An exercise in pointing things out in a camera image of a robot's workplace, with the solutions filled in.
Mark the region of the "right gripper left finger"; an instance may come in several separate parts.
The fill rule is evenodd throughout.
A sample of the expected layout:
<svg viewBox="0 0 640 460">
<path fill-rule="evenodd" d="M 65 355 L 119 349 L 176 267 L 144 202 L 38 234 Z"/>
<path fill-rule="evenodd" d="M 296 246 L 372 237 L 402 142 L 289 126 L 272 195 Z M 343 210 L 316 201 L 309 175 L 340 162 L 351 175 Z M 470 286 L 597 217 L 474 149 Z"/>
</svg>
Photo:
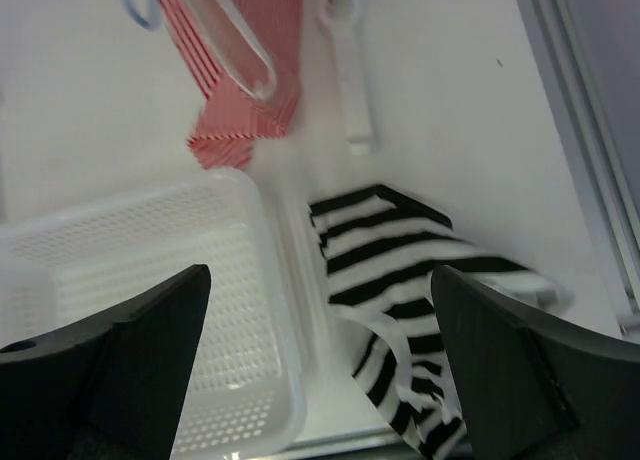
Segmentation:
<svg viewBox="0 0 640 460">
<path fill-rule="evenodd" d="M 4 459 L 167 459 L 211 273 L 192 265 L 134 298 L 1 350 Z"/>
</svg>

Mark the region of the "black white striped tank top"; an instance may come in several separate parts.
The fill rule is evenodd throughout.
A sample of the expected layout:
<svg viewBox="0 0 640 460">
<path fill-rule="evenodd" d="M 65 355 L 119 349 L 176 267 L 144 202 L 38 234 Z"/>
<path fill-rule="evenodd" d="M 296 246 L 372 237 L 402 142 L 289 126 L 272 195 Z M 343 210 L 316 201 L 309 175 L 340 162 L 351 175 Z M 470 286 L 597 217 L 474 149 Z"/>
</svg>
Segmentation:
<svg viewBox="0 0 640 460">
<path fill-rule="evenodd" d="M 426 459 L 443 459 L 466 425 L 431 295 L 450 266 L 542 310 L 566 307 L 557 282 L 457 235 L 440 211 L 385 185 L 315 201 L 310 221 L 330 311 L 366 333 L 352 377 L 382 419 Z"/>
</svg>

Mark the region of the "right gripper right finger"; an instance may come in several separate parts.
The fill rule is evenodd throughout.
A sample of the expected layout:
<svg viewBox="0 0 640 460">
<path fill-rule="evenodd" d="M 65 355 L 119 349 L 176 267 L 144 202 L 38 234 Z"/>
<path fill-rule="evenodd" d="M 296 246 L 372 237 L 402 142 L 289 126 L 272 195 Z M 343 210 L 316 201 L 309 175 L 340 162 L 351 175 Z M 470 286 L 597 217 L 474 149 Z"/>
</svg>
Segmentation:
<svg viewBox="0 0 640 460">
<path fill-rule="evenodd" d="M 475 458 L 638 458 L 638 345 L 450 267 L 431 295 Z"/>
</svg>

